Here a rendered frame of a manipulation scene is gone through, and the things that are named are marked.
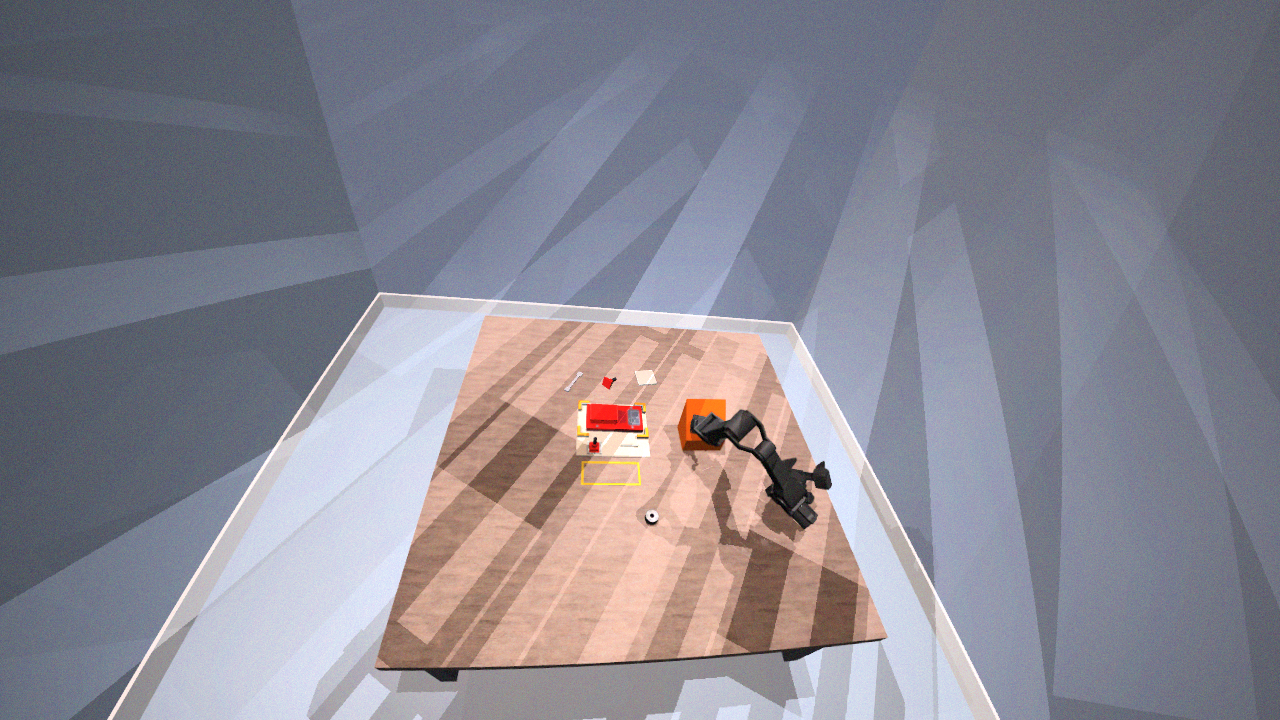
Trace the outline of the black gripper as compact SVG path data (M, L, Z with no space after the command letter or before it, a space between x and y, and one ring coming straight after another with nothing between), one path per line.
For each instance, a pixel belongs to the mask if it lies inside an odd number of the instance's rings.
M787 468L788 475L792 477L796 480L801 480L804 483L804 486L806 486L806 483L805 483L806 480L814 480L815 487L818 489L827 489L827 491L831 489L832 482L831 482L831 478L829 478L829 470L828 470L828 468L826 468L826 461L819 462L815 466L815 469L813 470L813 473L803 471L803 470L797 470L797 469L791 469L791 468L794 468L794 464L797 461L796 457L788 457L788 459L785 459L782 461L785 462L785 466Z

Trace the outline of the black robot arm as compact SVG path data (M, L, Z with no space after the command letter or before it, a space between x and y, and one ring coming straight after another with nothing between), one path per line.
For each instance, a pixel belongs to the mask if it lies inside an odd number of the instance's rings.
M808 505L814 501L814 495L806 491L806 486L801 480L796 480L788 475L785 462L776 452L776 446L765 433L765 427L756 416L741 409L728 421L724 421L714 413L707 416L694 415L690 433L698 434L707 445L716 446L719 446L727 438L736 448L753 454L762 462L762 466L774 483L774 486L772 484L765 488L767 497L773 498L774 503L778 503L785 512L788 512L788 516L794 518L803 529L817 521L817 512ZM756 448L740 445L739 442L754 427L758 427L762 433L762 443Z

